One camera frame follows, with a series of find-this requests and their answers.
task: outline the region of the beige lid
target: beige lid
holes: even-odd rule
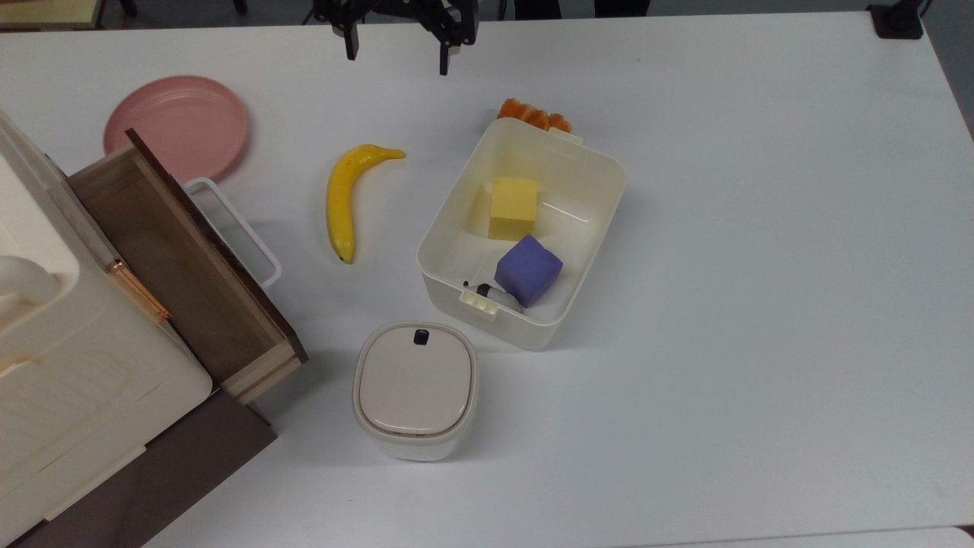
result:
[[[356,395],[372,426],[398,435],[434,436],[463,418],[471,392],[471,356],[461,340],[441,328],[398,324],[362,349]]]

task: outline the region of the white container with lid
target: white container with lid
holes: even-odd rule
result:
[[[391,324],[373,333],[358,356],[356,419],[394,457],[439,460],[473,418],[477,383],[476,356],[462,333],[424,322]]]

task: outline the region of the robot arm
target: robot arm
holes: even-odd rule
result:
[[[314,0],[315,19],[329,21],[335,32],[345,39],[349,60],[358,54],[356,23],[378,8],[382,0]],[[446,75],[450,54],[461,45],[472,44],[477,37],[479,13],[477,0],[391,0],[383,13],[417,20],[439,40],[439,73]]]

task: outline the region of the black stand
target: black stand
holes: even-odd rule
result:
[[[919,40],[923,26],[919,23],[921,0],[900,0],[893,6],[871,5],[866,11],[873,16],[879,38],[885,40]]]

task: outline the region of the dark brown panel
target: dark brown panel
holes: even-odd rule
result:
[[[137,548],[277,436],[250,409],[216,392],[147,451],[11,548]]]

